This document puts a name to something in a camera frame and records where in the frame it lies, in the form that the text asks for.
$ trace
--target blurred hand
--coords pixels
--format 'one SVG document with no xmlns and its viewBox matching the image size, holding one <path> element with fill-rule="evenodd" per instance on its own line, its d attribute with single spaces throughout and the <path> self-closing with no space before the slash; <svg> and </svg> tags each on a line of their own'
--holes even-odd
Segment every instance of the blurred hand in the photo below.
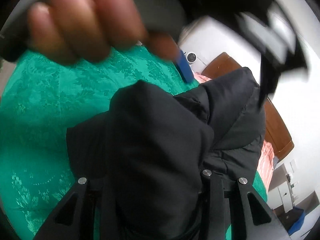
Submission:
<svg viewBox="0 0 320 240">
<path fill-rule="evenodd" d="M 165 33 L 148 33 L 133 0 L 49 0 L 28 12 L 32 46 L 49 59 L 69 65 L 84 58 L 99 62 L 110 47 L 128 49 L 141 41 L 162 59 L 179 49 Z"/>
</svg>

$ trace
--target black camera lens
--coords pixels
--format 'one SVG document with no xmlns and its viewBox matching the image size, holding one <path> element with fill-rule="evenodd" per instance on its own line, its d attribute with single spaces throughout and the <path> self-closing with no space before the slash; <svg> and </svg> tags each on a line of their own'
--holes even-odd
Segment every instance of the black camera lens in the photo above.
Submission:
<svg viewBox="0 0 320 240">
<path fill-rule="evenodd" d="M 191 63 L 195 62 L 196 59 L 197 59 L 197 56 L 196 56 L 196 54 L 194 54 L 194 53 L 189 53 L 189 54 L 187 55 L 187 60 L 188 60 L 189 62 L 191 62 Z"/>
</svg>

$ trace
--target metal screw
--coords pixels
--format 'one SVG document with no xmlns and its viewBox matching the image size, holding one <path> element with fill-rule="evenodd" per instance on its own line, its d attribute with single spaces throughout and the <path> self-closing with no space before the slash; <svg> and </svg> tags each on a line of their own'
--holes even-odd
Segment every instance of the metal screw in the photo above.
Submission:
<svg viewBox="0 0 320 240">
<path fill-rule="evenodd" d="M 86 182 L 87 182 L 87 178 L 78 179 L 78 183 L 81 184 L 81 185 L 85 184 Z"/>
<path fill-rule="evenodd" d="M 245 184 L 248 183 L 248 180 L 247 180 L 246 178 L 241 177 L 241 178 L 239 178 L 239 182 L 240 182 L 241 184 L 245 185 Z"/>
<path fill-rule="evenodd" d="M 204 176 L 211 176 L 212 171 L 210 171 L 210 170 L 203 170 L 203 171 L 202 171 L 202 174 L 203 174 Z"/>
</svg>

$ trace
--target brown wooden furniture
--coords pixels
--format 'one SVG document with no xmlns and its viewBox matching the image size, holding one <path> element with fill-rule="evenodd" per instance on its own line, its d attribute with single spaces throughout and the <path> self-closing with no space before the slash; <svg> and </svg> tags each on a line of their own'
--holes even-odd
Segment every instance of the brown wooden furniture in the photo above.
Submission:
<svg viewBox="0 0 320 240">
<path fill-rule="evenodd" d="M 240 67 L 241 66 L 233 58 L 231 58 L 227 53 L 223 52 L 209 65 L 207 65 L 201 74 L 214 79 Z M 291 135 L 277 109 L 274 107 L 269 98 L 265 102 L 264 108 L 266 112 L 267 128 L 265 140 L 272 144 L 275 156 L 277 156 L 279 160 L 282 160 L 292 151 L 294 147 Z"/>
</svg>

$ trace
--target green bedsheet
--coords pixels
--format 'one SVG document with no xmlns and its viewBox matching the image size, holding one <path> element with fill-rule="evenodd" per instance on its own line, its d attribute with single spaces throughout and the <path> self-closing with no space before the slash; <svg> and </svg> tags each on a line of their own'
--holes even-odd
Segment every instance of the green bedsheet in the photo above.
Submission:
<svg viewBox="0 0 320 240">
<path fill-rule="evenodd" d="M 137 80 L 173 95 L 198 85 L 183 83 L 172 63 L 144 47 L 125 53 L 113 50 L 102 63 L 81 61 L 72 67 L 30 51 L 21 57 L 0 106 L 0 193 L 22 240 L 34 237 L 74 183 L 66 129 L 107 111 L 113 94 Z M 266 200 L 258 174 L 254 187 Z"/>
</svg>

